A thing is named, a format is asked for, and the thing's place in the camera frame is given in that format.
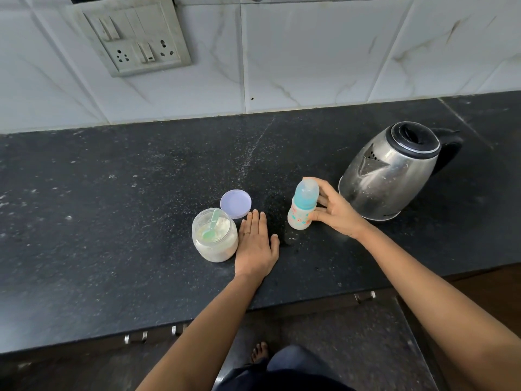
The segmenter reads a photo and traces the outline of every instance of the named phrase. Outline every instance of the black granite countertop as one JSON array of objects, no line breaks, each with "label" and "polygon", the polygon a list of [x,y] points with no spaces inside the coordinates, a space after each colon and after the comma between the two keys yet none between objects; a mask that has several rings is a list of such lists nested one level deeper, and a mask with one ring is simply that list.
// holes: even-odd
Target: black granite countertop
[{"label": "black granite countertop", "polygon": [[190,320],[233,277],[194,216],[248,191],[281,237],[251,308],[389,285],[357,242],[285,217],[389,124],[459,129],[461,153],[380,227],[447,276],[519,262],[521,92],[0,136],[0,353]]}]

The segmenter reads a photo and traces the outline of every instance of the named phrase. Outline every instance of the hand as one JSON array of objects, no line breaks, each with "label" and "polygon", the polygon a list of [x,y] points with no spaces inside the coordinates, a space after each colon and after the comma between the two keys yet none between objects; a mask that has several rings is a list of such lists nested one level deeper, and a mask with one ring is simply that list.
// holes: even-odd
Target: hand
[{"label": "hand", "polygon": [[327,181],[315,177],[304,178],[313,178],[317,182],[320,188],[317,202],[325,207],[317,207],[309,214],[309,219],[326,223],[343,235],[358,239],[360,232],[370,223],[362,218]]},{"label": "hand", "polygon": [[253,210],[242,220],[239,247],[235,257],[235,276],[253,276],[262,282],[279,258],[279,237],[268,239],[266,214]]}]

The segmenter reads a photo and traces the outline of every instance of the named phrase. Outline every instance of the switch board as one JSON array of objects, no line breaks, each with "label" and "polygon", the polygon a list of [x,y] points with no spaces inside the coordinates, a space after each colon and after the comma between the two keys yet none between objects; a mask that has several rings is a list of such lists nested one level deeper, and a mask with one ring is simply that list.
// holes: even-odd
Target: switch board
[{"label": "switch board", "polygon": [[192,64],[172,0],[100,0],[66,12],[113,77]]}]

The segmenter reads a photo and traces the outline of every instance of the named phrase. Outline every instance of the kettle lid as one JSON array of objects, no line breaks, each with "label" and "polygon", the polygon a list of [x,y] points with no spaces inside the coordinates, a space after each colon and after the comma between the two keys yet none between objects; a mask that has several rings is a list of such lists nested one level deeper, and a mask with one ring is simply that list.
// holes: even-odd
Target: kettle lid
[{"label": "kettle lid", "polygon": [[386,131],[389,145],[403,155],[430,159],[440,152],[440,141],[428,127],[416,122],[398,122]]}]

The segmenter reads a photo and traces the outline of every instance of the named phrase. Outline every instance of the foot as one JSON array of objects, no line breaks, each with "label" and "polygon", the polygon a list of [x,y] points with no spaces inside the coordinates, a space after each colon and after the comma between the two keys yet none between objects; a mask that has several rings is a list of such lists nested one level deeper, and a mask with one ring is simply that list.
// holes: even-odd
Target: foot
[{"label": "foot", "polygon": [[261,342],[260,344],[257,344],[257,347],[253,349],[252,353],[252,363],[257,363],[263,358],[269,358],[268,354],[268,343]]}]

